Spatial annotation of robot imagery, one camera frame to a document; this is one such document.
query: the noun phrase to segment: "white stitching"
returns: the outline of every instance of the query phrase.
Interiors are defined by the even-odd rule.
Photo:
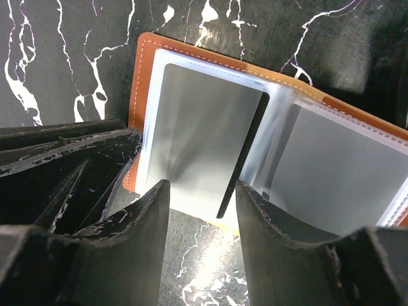
[[[398,210],[401,208],[401,206],[408,200],[408,194],[407,196],[402,200],[400,206],[397,207],[397,209],[395,210],[394,214],[391,216],[390,219],[394,218],[395,215],[398,213]],[[395,222],[392,224],[390,221],[388,221],[387,226],[392,226],[392,225],[399,225],[400,221],[402,221],[402,219],[405,219],[406,217],[406,213],[408,211],[408,207],[406,207],[404,209],[403,212],[400,213],[400,216],[395,220]]]
[[[338,109],[332,107],[331,105],[328,105],[327,103],[323,102],[322,99],[319,99],[318,97],[316,97],[316,96],[314,96],[313,94],[311,94],[311,93],[305,91],[304,89],[299,88],[299,87],[297,87],[297,86],[295,86],[295,85],[293,85],[293,84],[284,82],[284,81],[282,81],[282,80],[278,80],[278,79],[276,79],[276,78],[271,78],[270,76],[267,76],[267,75],[261,75],[260,73],[242,70],[242,69],[239,69],[239,68],[237,68],[237,67],[233,67],[233,66],[224,64],[224,63],[222,63],[222,62],[213,61],[213,60],[211,60],[211,59],[207,59],[206,57],[202,57],[202,56],[199,56],[199,55],[196,55],[196,54],[191,54],[191,53],[189,53],[189,52],[186,52],[186,51],[183,51],[183,50],[179,50],[179,49],[177,49],[177,48],[173,48],[173,47],[170,47],[170,46],[167,46],[167,45],[162,45],[161,43],[156,43],[155,41],[143,40],[143,41],[142,41],[142,49],[141,49],[141,51],[140,51],[139,70],[138,70],[137,83],[136,83],[136,89],[135,89],[135,98],[134,98],[134,100],[133,100],[133,101],[134,101],[134,102],[133,102],[133,120],[132,120],[132,125],[133,125],[133,126],[135,126],[135,119],[136,119],[136,118],[135,118],[135,114],[136,114],[136,100],[137,100],[137,96],[138,96],[138,88],[139,88],[139,82],[140,82],[140,71],[142,70],[143,49],[144,49],[144,46],[145,46],[145,43],[146,43],[146,42],[148,42],[148,43],[153,43],[153,44],[158,45],[158,46],[160,46],[160,47],[164,47],[164,48],[167,48],[167,49],[170,49],[170,50],[174,50],[174,51],[177,51],[177,52],[180,52],[180,53],[189,55],[189,56],[193,56],[193,57],[196,57],[196,58],[198,58],[198,59],[203,59],[203,60],[205,60],[205,61],[207,61],[207,62],[213,62],[214,64],[217,64],[217,65],[221,65],[221,66],[224,66],[224,67],[227,67],[227,68],[231,68],[231,69],[234,69],[234,70],[238,70],[238,71],[241,71],[241,72],[244,72],[244,73],[250,73],[250,74],[252,74],[252,75],[257,75],[257,76],[259,76],[259,77],[267,78],[267,79],[272,80],[272,81],[274,81],[274,82],[278,82],[278,83],[281,83],[281,84],[290,86],[290,87],[295,88],[295,89],[297,89],[297,90],[299,90],[299,91],[302,91],[303,93],[307,94],[308,96],[310,96],[310,97],[312,97],[312,98],[314,98],[314,99],[320,101],[323,105],[325,105],[325,106],[327,106],[327,107],[329,107],[329,108],[332,108],[332,109],[334,109],[334,110],[336,110],[336,111],[339,111]],[[363,127],[365,127],[365,128],[368,128],[368,126],[365,125],[365,124],[362,124],[361,126],[363,126]],[[404,144],[405,146],[408,146],[408,142],[401,142],[401,141],[398,141],[397,139],[392,138],[392,137],[389,137],[389,136],[385,136],[385,137],[387,137],[387,138],[389,138],[389,139],[391,139],[391,140],[394,140],[394,141],[396,141],[396,142],[398,142],[398,143],[402,143],[402,144]],[[127,173],[127,186],[129,187],[129,172]]]
[[[392,137],[390,134],[384,133],[384,132],[381,131],[380,129],[376,129],[376,128],[372,127],[372,126],[366,125],[365,122],[363,122],[363,121],[361,121],[361,120],[359,120],[359,119],[357,119],[357,118],[354,118],[354,117],[352,117],[352,116],[346,116],[346,113],[344,113],[344,112],[333,112],[333,111],[330,111],[330,110],[325,109],[324,107],[322,107],[322,106],[319,105],[319,104],[314,104],[314,106],[316,106],[316,107],[318,107],[318,108],[321,108],[321,109],[323,109],[323,110],[326,110],[327,112],[330,112],[330,113],[332,113],[332,114],[334,114],[334,115],[336,115],[336,116],[338,116],[338,117],[340,117],[340,118],[343,118],[343,119],[345,119],[345,120],[347,120],[347,121],[350,121],[350,122],[352,122],[353,124],[357,124],[358,126],[361,126],[362,128],[366,128],[366,129],[368,129],[369,131],[374,132],[374,133],[376,133],[376,134],[378,134],[378,135],[380,135],[380,136],[382,136],[382,137],[384,137],[384,138],[393,140],[394,142],[397,142],[397,143],[399,143],[399,144],[401,144],[401,145],[408,146],[408,142],[404,142],[403,140],[396,139],[396,138]]]

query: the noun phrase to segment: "leather binder cover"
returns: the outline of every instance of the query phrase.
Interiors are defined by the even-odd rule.
[[[298,93],[303,94],[308,98],[312,98],[313,100],[318,101],[336,111],[367,123],[368,125],[366,128],[372,129],[372,127],[374,127],[378,130],[377,132],[380,135],[390,137],[392,140],[408,146],[408,131],[370,115],[363,110],[348,105],[337,98],[329,96],[328,94],[325,94],[324,92],[310,86],[309,84],[306,84],[301,80],[153,33],[143,33],[138,39],[135,72],[133,75],[129,106],[129,128],[136,128],[143,131],[154,55],[156,50],[161,48],[195,57],[201,59],[202,61],[208,61],[229,69],[241,71],[249,75],[255,75],[257,77],[264,78],[266,81],[277,82],[290,86]],[[387,132],[388,134],[395,135],[396,137],[393,138],[388,134],[382,134],[383,131]],[[123,180],[123,186],[128,191],[135,191],[138,163],[139,159],[136,159],[135,163],[132,165],[131,169]],[[398,219],[395,225],[408,225],[408,216],[405,218],[405,220],[403,220],[403,216],[405,215],[406,212],[403,212],[401,218]]]

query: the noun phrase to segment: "black ridged object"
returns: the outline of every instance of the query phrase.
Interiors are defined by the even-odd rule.
[[[407,229],[336,237],[241,181],[237,214],[251,306],[408,305]]]
[[[119,120],[0,130],[0,305],[156,305],[170,184],[107,217],[142,147]]]

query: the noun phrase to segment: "marble backdrop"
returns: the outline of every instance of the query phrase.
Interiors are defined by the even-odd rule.
[[[395,47],[408,36],[403,0],[0,5],[0,128],[127,122],[136,42],[145,31],[297,77],[378,114],[388,95]],[[248,305],[239,238],[171,211],[159,304]]]

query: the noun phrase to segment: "scratched black surface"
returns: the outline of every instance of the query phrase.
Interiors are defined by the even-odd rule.
[[[126,122],[136,42],[145,31],[299,77],[381,114],[395,47],[408,37],[403,0],[6,0],[0,5],[5,46],[0,127],[103,118]],[[122,191],[118,198],[123,206],[134,195]],[[236,239],[172,212],[159,304],[248,305]],[[216,271],[200,274],[206,256],[219,249]]]

